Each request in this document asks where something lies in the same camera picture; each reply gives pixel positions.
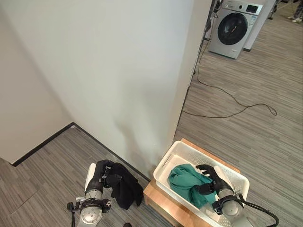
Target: black garment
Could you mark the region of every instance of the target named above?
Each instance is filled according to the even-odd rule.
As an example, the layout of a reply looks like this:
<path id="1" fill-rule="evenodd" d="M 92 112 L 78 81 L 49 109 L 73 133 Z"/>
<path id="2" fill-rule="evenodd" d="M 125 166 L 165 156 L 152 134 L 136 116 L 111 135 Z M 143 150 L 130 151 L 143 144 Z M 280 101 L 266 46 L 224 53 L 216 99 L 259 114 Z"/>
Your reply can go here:
<path id="1" fill-rule="evenodd" d="M 106 182 L 112 187 L 112 197 L 116 198 L 118 205 L 128 209 L 134 201 L 137 206 L 143 198 L 143 188 L 138 180 L 120 163 L 114 163 Z"/>

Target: black glove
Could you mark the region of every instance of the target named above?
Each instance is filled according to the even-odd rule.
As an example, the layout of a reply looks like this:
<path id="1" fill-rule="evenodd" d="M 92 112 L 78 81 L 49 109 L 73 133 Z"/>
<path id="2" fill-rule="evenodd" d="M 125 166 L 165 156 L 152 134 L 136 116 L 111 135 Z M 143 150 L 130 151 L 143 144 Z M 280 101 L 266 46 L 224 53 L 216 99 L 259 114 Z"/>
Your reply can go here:
<path id="1" fill-rule="evenodd" d="M 215 169 L 210 165 L 197 165 L 197 169 L 205 170 L 203 172 L 204 175 L 209 174 L 209 177 L 213 180 L 211 183 L 205 183 L 203 185 L 195 185 L 195 189 L 202 195 L 208 195 L 216 191 L 217 194 L 222 189 L 229 189 L 233 191 L 233 189 L 221 179 L 218 174 L 216 173 Z"/>

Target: washing machine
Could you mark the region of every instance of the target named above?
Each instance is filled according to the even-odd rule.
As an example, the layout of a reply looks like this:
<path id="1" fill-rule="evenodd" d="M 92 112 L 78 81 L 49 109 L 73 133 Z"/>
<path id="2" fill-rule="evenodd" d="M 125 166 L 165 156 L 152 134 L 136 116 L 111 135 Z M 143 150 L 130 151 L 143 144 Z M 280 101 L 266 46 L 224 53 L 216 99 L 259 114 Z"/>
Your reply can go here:
<path id="1" fill-rule="evenodd" d="M 236 59 L 249 36 L 262 5 L 227 0 L 222 4 L 208 50 Z"/>

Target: wooden table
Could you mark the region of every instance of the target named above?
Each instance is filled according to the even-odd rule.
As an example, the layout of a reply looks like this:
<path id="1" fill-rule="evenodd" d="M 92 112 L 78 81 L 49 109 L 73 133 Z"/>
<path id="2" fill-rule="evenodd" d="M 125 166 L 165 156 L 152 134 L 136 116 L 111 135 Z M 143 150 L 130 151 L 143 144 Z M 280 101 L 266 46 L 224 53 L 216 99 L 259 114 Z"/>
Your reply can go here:
<path id="1" fill-rule="evenodd" d="M 197 145 L 189 142 L 186 139 L 182 139 L 182 142 L 192 146 L 198 151 L 208 155 L 209 157 L 221 162 L 223 165 L 233 169 L 240 173 L 238 169 L 222 161 L 206 150 L 198 147 Z M 189 209 L 181 205 L 179 202 L 168 196 L 161 188 L 156 185 L 156 180 L 152 181 L 144 189 L 145 204 L 153 207 L 158 213 L 160 213 L 168 222 L 175 227 L 211 227 L 207 222 L 203 221 L 196 214 Z"/>

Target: washing machine door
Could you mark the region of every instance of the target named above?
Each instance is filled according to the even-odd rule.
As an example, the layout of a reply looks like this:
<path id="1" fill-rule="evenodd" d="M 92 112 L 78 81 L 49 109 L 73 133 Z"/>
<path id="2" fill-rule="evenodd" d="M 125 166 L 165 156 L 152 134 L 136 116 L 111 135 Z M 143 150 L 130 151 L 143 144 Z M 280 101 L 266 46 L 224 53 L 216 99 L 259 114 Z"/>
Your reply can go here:
<path id="1" fill-rule="evenodd" d="M 245 36 L 247 27 L 247 19 L 243 14 L 228 14 L 218 26 L 218 38 L 225 45 L 234 45 Z"/>

